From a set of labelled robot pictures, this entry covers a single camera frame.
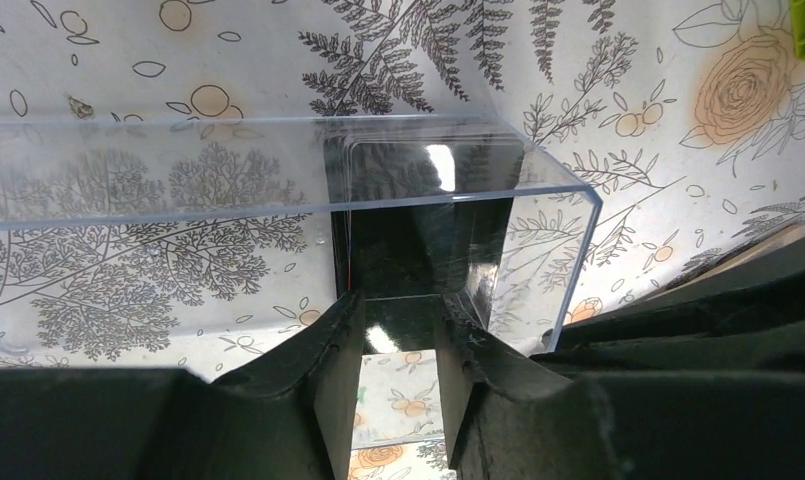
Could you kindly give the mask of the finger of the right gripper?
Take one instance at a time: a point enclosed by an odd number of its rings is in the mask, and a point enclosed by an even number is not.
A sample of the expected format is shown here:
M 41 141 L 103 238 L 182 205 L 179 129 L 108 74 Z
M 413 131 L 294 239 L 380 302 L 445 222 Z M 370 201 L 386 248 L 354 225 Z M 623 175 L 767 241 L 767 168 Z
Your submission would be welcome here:
M 581 371 L 805 373 L 805 237 L 704 280 L 566 326 L 533 361 Z

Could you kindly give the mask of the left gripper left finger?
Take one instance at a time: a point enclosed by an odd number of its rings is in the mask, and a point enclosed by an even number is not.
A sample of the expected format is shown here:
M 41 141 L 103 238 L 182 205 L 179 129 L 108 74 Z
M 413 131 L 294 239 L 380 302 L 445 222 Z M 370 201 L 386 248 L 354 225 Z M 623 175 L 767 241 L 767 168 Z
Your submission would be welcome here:
M 0 369 L 0 479 L 343 479 L 365 302 L 206 382 L 184 369 Z

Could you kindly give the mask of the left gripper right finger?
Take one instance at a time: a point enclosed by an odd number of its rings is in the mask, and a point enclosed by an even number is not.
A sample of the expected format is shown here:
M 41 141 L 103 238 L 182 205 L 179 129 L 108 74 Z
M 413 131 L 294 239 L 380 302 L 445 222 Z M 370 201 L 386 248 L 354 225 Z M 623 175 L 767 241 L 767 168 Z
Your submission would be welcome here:
M 461 479 L 805 479 L 805 320 L 533 359 L 448 297 L 435 343 Z

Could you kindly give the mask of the black credit card stack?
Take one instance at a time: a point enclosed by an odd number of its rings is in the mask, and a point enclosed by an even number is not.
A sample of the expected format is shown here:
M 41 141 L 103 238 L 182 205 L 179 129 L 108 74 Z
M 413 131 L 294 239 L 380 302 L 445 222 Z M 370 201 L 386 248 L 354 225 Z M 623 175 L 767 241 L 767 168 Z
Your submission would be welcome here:
M 365 297 L 364 350 L 433 347 L 458 309 L 487 324 L 523 143 L 509 135 L 335 136 L 323 143 L 336 286 Z

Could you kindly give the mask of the clear acrylic card box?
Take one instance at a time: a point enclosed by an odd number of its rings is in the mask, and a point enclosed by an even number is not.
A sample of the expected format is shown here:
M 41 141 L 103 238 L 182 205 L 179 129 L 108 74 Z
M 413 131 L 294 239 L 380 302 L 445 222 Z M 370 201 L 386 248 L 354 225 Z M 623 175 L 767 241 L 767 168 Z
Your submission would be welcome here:
M 497 134 L 525 156 L 487 325 L 564 320 L 602 202 L 489 118 L 0 123 L 0 368 L 166 367 L 215 377 L 312 325 L 336 286 L 323 143 Z

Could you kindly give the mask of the tan card holder wallet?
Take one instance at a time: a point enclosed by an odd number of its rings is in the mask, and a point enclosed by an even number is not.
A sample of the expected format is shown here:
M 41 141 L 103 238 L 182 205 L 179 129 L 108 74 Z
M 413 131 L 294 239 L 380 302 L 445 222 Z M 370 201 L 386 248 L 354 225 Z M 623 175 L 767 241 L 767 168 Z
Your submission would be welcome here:
M 656 293 L 663 294 L 668 291 L 676 290 L 685 285 L 730 270 L 733 267 L 747 263 L 794 243 L 804 236 L 805 226 L 802 224 L 793 224 L 779 229 L 767 237 L 738 245 L 728 251 L 716 247 L 700 252 L 685 263 L 679 276 L 665 287 L 659 287 Z

